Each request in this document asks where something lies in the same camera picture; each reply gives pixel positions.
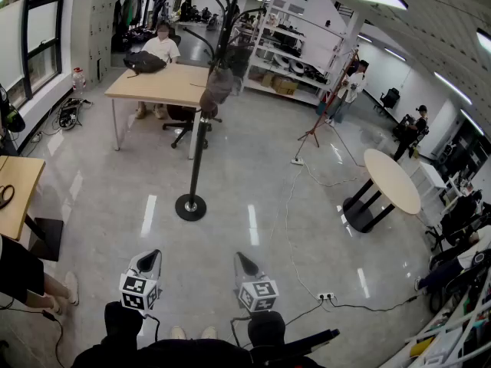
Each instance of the ceiling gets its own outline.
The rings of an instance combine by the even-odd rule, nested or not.
[[[461,89],[473,102],[461,105],[491,136],[491,54],[476,36],[477,28],[491,34],[491,0],[404,0],[407,11],[335,1],[366,15],[431,74],[437,71]]]

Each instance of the black table base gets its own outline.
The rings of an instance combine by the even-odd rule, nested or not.
[[[63,221],[47,218],[35,218],[33,221],[26,215],[25,224],[32,230],[31,237],[35,238],[29,251],[37,258],[58,261]]]
[[[387,208],[382,210],[380,214],[374,217],[369,209],[374,202],[381,197],[380,191],[377,191],[367,202],[362,202],[360,198],[374,183],[368,180],[364,186],[352,197],[348,198],[343,203],[344,216],[348,223],[357,231],[361,233],[368,233],[371,229],[389,212],[394,210],[394,206],[390,204]]]
[[[206,214],[206,203],[198,195],[194,195],[194,203],[189,203],[189,193],[180,196],[176,200],[176,213],[185,221],[198,221]]]

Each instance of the power outlet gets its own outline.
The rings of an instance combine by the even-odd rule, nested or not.
[[[334,293],[332,292],[326,292],[326,293],[319,293],[317,295],[317,299],[320,301],[320,300],[326,300],[326,301],[329,301],[329,300],[332,300],[334,298]]]

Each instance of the tiled floor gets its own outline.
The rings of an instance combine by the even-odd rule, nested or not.
[[[127,129],[121,151],[113,150],[104,90],[122,72],[114,69],[86,94],[94,105],[81,114],[83,126],[46,136],[31,155],[46,159],[47,165],[30,213],[65,221],[60,261],[46,264],[46,272],[62,279],[72,270],[80,281],[80,305],[69,307],[61,318],[64,365],[105,336],[104,305],[119,298],[120,274],[129,260],[149,249],[163,252],[163,293],[153,312],[161,321],[161,339],[174,325],[190,337],[213,325],[220,338],[233,342],[229,321],[242,313],[233,293],[237,251],[276,280],[280,298],[275,309],[285,321],[314,307],[316,301],[297,280],[285,229],[285,203],[301,170],[290,160],[297,137],[315,122],[313,109],[252,91],[230,97],[220,107],[223,123],[214,123],[207,136],[199,175],[198,194],[208,212],[189,223],[176,215],[174,203],[189,189],[190,135],[171,149],[172,130],[162,131],[153,115],[135,120],[136,105],[117,101],[117,120]],[[305,167],[296,179],[288,204],[288,238],[299,277],[313,294],[335,293],[339,304],[391,307],[408,299],[414,295],[415,275],[427,269],[422,224],[394,210],[366,235],[343,225],[338,206],[367,175],[332,128],[323,126],[317,134],[320,149],[309,139],[301,153],[312,174],[323,183],[357,179],[327,188]],[[149,214],[152,196],[155,207]],[[377,202],[386,204],[382,198]],[[145,217],[151,226],[142,233]],[[6,301],[1,296],[0,304]],[[378,366],[432,316],[424,298],[387,313],[326,308],[329,312],[318,309],[289,325],[286,339],[338,328],[340,337],[311,355],[330,367]],[[56,324],[14,311],[2,311],[0,318],[0,339],[11,344],[12,366],[57,366]],[[138,339],[141,347],[152,342],[154,330],[154,322],[147,320]],[[237,331],[242,344],[249,342],[244,323]]]

